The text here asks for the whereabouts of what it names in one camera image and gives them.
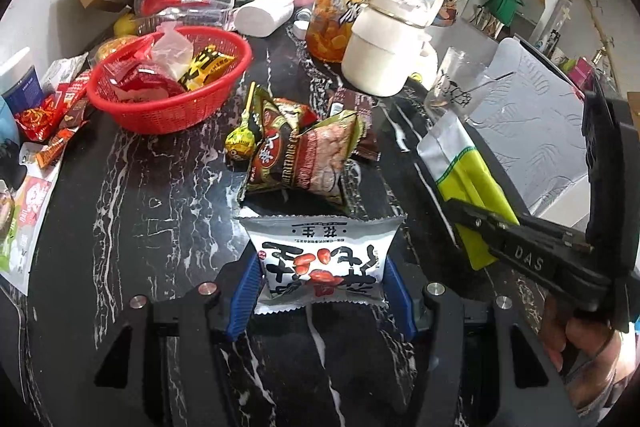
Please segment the right hand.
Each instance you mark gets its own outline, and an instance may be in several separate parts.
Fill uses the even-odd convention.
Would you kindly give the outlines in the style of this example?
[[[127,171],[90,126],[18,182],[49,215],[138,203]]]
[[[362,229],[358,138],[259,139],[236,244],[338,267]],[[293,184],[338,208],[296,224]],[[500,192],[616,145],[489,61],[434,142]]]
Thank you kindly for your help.
[[[538,336],[555,368],[563,368],[562,352],[573,345],[588,358],[566,385],[570,402],[585,421],[598,421],[630,383],[639,366],[639,338],[578,317],[562,319],[558,302],[549,294]]]

